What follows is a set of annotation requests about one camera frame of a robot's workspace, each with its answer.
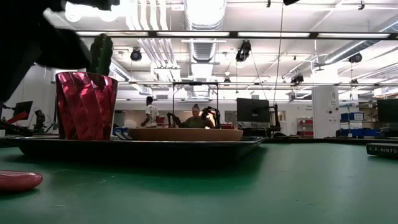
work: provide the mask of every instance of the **woman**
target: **woman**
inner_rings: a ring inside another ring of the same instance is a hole
[[[199,106],[197,104],[193,105],[192,107],[192,117],[188,118],[184,123],[182,123],[182,126],[184,128],[214,128],[214,124],[207,118],[207,119],[202,119],[199,116]]]

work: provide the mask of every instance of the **white column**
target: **white column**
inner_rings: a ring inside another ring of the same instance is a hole
[[[340,129],[337,86],[312,88],[314,138],[336,137]]]

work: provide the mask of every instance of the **white shirt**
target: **white shirt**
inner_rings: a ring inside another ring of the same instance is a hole
[[[148,105],[145,109],[145,114],[149,114],[149,121],[145,124],[145,127],[157,126],[156,116],[159,116],[157,109],[154,105]]]

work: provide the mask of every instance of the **wooden bowl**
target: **wooden bowl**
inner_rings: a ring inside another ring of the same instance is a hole
[[[240,141],[241,130],[199,128],[132,128],[135,141]]]

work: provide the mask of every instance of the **red oval object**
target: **red oval object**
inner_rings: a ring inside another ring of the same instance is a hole
[[[0,170],[0,192],[21,192],[35,188],[43,181],[36,172]]]

